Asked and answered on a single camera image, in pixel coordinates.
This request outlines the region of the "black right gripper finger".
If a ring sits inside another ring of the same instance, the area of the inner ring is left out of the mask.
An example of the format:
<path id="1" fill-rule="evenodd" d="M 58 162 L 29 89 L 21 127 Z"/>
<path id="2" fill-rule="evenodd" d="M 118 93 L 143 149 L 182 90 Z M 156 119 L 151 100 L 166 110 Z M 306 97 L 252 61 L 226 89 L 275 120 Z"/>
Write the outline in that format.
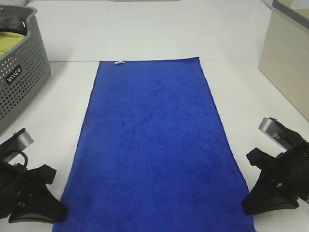
<path id="1" fill-rule="evenodd" d="M 250 151 L 246 157 L 251 166 L 256 166 L 263 172 L 276 172 L 278 170 L 276 159 L 257 147 Z"/>
<path id="2" fill-rule="evenodd" d="M 256 184 L 241 202 L 247 215 L 258 215 L 265 212 L 299 207 L 298 196 L 282 180 L 276 180 L 268 174 L 260 174 Z"/>

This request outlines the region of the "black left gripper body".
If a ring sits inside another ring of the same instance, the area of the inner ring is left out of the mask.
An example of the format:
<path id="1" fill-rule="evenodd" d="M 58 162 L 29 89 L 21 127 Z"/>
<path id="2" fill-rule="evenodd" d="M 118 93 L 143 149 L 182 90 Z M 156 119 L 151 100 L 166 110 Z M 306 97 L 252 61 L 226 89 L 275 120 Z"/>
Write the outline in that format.
<path id="1" fill-rule="evenodd" d="M 24 158 L 23 164 L 11 165 L 17 155 Z M 27 170 L 28 157 L 18 142 L 8 140 L 0 145 L 0 216 L 9 216 L 14 210 L 25 206 L 22 198 L 23 175 Z"/>

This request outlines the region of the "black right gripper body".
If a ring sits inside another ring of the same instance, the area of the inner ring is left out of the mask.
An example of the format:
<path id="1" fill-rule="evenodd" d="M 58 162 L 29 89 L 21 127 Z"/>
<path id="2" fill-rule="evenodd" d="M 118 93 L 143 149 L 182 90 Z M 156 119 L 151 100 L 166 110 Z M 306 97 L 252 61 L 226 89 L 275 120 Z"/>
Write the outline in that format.
<path id="1" fill-rule="evenodd" d="M 276 189 L 284 197 L 309 199 L 309 143 L 299 133 L 280 129 L 274 139 L 286 149 L 275 158 Z"/>

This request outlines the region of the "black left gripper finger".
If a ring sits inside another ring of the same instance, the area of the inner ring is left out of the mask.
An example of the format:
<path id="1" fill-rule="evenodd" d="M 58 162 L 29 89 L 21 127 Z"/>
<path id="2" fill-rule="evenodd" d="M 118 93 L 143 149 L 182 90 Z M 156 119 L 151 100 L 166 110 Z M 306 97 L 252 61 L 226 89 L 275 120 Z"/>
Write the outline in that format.
<path id="1" fill-rule="evenodd" d="M 23 188 L 17 194 L 10 223 L 18 222 L 64 222 L 68 208 L 57 200 L 46 186 Z"/>
<path id="2" fill-rule="evenodd" d="M 44 164 L 39 168 L 26 171 L 24 176 L 24 184 L 49 184 L 54 181 L 56 170 Z"/>

